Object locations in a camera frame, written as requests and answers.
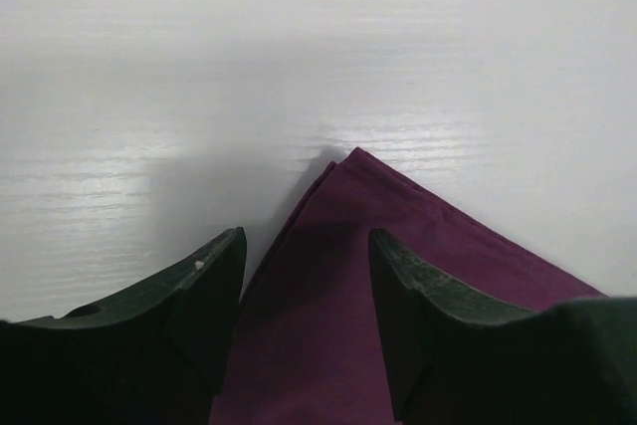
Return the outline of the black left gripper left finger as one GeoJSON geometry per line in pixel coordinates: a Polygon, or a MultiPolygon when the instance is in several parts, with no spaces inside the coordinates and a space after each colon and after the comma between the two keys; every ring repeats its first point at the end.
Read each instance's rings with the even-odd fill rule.
{"type": "Polygon", "coordinates": [[[205,424],[221,392],[247,241],[185,259],[60,318],[1,325],[5,424],[205,424]]]}

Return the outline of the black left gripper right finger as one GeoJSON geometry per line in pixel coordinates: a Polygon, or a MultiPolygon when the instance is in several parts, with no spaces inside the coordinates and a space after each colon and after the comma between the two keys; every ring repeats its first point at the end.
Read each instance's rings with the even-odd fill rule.
{"type": "Polygon", "coordinates": [[[487,295],[371,231],[372,294],[402,424],[632,424],[636,302],[536,312],[487,295]]]}

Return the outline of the purple cloth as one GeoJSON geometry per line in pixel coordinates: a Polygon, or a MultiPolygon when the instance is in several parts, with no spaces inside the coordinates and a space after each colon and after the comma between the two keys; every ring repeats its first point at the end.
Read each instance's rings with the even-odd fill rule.
{"type": "Polygon", "coordinates": [[[356,149],[310,187],[251,280],[212,423],[392,422],[369,277],[373,228],[520,306],[542,310],[596,295],[356,149]]]}

